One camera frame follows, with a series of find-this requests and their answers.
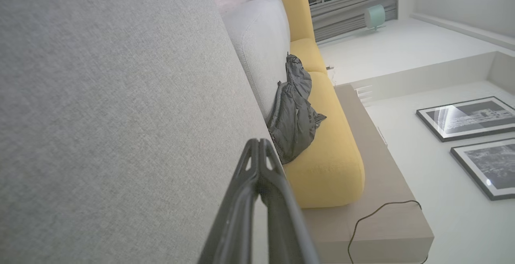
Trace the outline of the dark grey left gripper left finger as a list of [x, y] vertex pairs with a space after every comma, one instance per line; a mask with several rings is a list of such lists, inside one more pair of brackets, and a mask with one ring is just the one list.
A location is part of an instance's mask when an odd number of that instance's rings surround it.
[[247, 141], [220, 204], [199, 264], [252, 263], [259, 139]]

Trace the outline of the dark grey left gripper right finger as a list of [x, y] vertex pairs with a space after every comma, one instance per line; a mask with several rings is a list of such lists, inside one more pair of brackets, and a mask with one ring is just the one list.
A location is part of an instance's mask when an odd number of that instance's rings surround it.
[[271, 264], [319, 264], [303, 213], [272, 144], [260, 140], [260, 196], [268, 211]]

